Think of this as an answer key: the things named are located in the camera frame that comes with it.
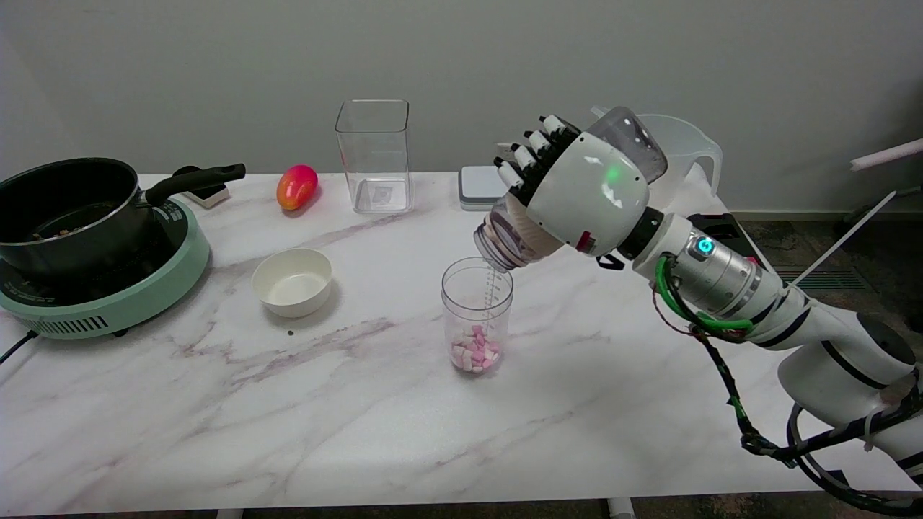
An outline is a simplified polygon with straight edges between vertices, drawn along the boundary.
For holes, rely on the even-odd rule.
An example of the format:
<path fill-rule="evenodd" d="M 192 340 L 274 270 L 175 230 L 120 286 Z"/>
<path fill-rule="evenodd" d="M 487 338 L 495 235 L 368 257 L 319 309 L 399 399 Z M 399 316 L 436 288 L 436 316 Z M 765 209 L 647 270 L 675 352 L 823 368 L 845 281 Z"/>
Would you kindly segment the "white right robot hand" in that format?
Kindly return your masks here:
<path fill-rule="evenodd" d="M 539 121 L 510 157 L 495 158 L 507 193 L 474 231 L 499 270 L 562 246 L 591 257 L 617 249 L 642 220 L 650 184 L 666 173 L 666 155 L 629 108 L 612 108 L 586 129 L 556 115 Z"/>

